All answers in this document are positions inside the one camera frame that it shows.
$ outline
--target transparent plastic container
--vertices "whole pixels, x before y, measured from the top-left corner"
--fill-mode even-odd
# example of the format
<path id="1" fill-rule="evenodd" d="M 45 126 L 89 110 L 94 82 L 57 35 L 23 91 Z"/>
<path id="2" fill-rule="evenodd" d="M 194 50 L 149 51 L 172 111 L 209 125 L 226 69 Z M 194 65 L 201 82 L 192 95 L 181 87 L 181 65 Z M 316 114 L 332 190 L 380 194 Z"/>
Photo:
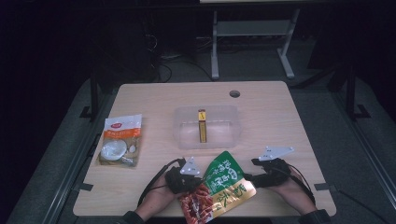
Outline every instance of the transparent plastic container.
<path id="1" fill-rule="evenodd" d="M 198 110 L 206 113 L 206 142 L 200 142 Z M 241 133 L 235 105 L 181 106 L 175 110 L 174 137 L 183 149 L 235 147 Z"/>

